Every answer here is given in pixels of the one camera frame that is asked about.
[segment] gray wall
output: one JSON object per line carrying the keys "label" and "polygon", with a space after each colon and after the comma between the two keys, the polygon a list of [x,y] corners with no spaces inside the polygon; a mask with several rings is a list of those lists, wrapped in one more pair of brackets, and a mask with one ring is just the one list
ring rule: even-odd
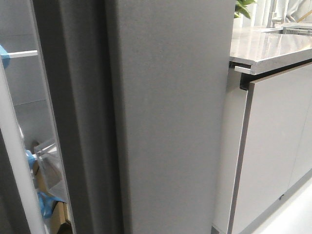
{"label": "gray wall", "polygon": [[[0,0],[0,44],[7,52],[36,50],[31,15],[25,0]],[[25,146],[52,138],[44,83],[37,56],[11,59],[5,69]]]}
{"label": "gray wall", "polygon": [[126,233],[208,234],[233,0],[110,0]]}

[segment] plastic bag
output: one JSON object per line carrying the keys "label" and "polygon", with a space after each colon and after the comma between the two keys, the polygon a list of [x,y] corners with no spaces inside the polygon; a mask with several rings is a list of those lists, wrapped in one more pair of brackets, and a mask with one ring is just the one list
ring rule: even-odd
{"label": "plastic bag", "polygon": [[68,203],[62,161],[53,139],[35,147],[40,171],[47,191]]}

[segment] gray stone countertop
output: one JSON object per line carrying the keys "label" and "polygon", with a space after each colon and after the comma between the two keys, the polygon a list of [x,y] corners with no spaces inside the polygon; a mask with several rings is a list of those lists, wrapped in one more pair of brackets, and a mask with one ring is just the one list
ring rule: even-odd
{"label": "gray stone countertop", "polygon": [[[297,25],[312,27],[312,23],[286,23],[283,26]],[[257,75],[312,59],[312,36],[273,33],[281,29],[281,26],[234,29],[230,61],[235,63],[235,70]]]}

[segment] green plant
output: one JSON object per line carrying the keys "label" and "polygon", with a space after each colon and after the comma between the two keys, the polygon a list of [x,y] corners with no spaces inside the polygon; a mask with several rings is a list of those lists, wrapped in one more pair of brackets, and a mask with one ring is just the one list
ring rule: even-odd
{"label": "green plant", "polygon": [[243,14],[247,18],[251,18],[250,12],[247,9],[247,6],[256,3],[255,0],[236,0],[236,5],[235,5],[235,14],[234,18],[239,18],[240,14]]}

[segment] cabinet door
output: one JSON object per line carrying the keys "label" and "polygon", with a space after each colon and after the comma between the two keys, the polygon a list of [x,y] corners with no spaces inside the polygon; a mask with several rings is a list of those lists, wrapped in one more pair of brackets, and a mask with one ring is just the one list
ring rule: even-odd
{"label": "cabinet door", "polygon": [[250,85],[233,234],[288,189],[312,96],[311,73],[308,64]]}
{"label": "cabinet door", "polygon": [[292,171],[289,187],[294,185],[305,173],[312,168],[312,102],[307,113],[306,122]]}

